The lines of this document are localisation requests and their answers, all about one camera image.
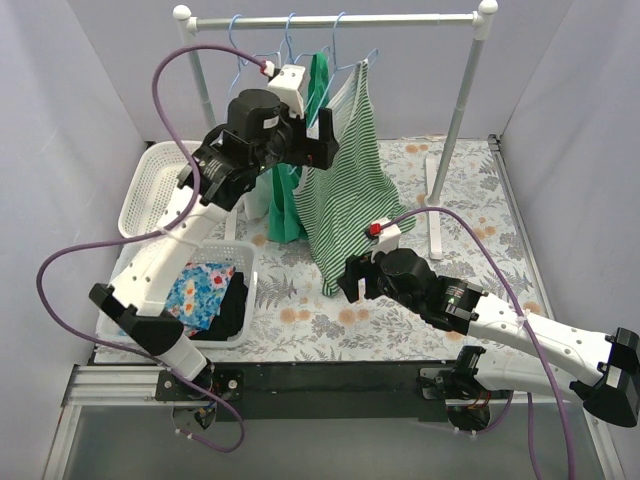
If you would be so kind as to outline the green white striped tank top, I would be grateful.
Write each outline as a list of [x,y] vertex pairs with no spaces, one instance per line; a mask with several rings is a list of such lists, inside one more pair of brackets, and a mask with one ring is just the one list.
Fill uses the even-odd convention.
[[407,212],[382,168],[368,74],[369,62],[358,62],[328,103],[339,144],[332,166],[305,169],[293,192],[327,297],[338,293],[346,259],[369,250],[365,229],[375,220]]

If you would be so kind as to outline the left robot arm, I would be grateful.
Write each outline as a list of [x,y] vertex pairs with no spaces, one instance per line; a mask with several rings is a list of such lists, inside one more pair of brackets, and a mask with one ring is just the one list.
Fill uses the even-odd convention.
[[209,361],[165,308],[175,280],[203,240],[263,173],[278,164],[327,170],[338,151],[330,109],[317,111],[316,136],[302,115],[275,93],[242,91],[228,105],[227,121],[188,154],[188,165],[160,222],[160,236],[143,243],[131,266],[108,284],[95,284],[90,300],[147,354],[167,365],[193,400],[213,386]]

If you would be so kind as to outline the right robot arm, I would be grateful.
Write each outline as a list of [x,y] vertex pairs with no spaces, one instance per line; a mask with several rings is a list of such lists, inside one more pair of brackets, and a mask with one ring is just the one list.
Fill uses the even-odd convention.
[[436,329],[520,351],[509,358],[481,346],[463,348],[429,382],[447,398],[495,391],[560,395],[609,424],[638,424],[639,336],[628,329],[606,334],[518,314],[480,286],[437,275],[406,248],[348,258],[337,283],[349,302],[385,296]]

